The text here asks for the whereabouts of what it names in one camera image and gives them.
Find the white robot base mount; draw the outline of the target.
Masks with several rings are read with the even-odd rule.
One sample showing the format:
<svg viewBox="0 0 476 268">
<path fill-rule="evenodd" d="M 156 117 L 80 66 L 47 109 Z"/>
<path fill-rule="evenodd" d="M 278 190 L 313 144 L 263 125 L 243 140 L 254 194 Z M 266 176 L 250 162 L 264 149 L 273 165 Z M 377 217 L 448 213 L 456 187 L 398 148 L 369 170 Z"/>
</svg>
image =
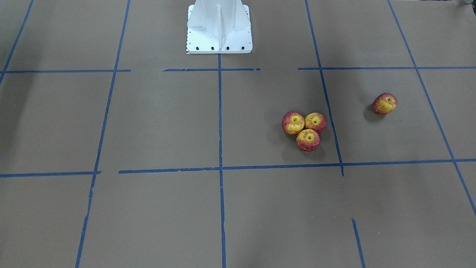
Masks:
<svg viewBox="0 0 476 268">
<path fill-rule="evenodd" d="M 251 53 L 250 9 L 241 0 L 196 0 L 188 6 L 186 53 Z"/>
</svg>

